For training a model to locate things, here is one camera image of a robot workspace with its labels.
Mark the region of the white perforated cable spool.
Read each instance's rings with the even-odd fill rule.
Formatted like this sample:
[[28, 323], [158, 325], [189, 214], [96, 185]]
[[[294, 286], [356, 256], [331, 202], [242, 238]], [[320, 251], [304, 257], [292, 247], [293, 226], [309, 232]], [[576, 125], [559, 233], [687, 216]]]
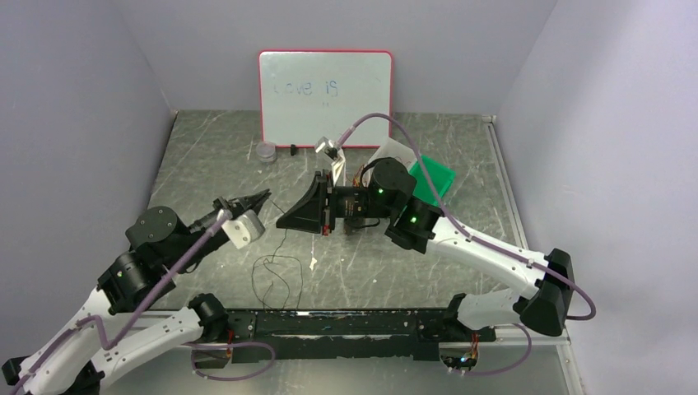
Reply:
[[331, 172], [335, 187], [347, 185], [347, 161], [344, 151], [338, 151], [336, 157], [332, 160]]

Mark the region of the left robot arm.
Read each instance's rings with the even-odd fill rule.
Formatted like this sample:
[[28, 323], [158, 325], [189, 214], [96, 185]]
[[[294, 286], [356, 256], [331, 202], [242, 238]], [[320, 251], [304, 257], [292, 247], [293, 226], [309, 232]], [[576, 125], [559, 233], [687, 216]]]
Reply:
[[267, 189], [226, 199], [185, 224], [170, 207], [144, 211], [126, 231], [128, 250], [98, 278], [84, 305], [46, 345], [2, 365], [12, 393], [97, 394], [128, 371], [192, 342], [229, 340], [223, 304], [210, 293], [195, 296], [163, 321], [133, 332], [140, 316], [175, 288], [174, 278], [194, 270], [209, 254], [232, 243], [242, 249], [265, 229], [259, 220]]

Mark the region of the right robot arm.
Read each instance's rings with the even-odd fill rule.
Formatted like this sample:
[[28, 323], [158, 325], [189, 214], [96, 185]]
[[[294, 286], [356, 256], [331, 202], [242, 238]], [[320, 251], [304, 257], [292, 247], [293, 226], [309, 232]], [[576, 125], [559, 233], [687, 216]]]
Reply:
[[337, 186], [326, 170], [315, 173], [305, 195], [276, 226], [329, 235], [338, 219], [386, 222], [385, 235], [398, 247], [466, 263], [506, 284], [503, 291], [456, 295], [447, 318], [470, 330], [519, 323], [549, 337], [562, 334], [573, 279], [570, 255], [521, 249], [477, 233], [413, 195], [416, 180], [393, 158], [372, 163], [367, 186]]

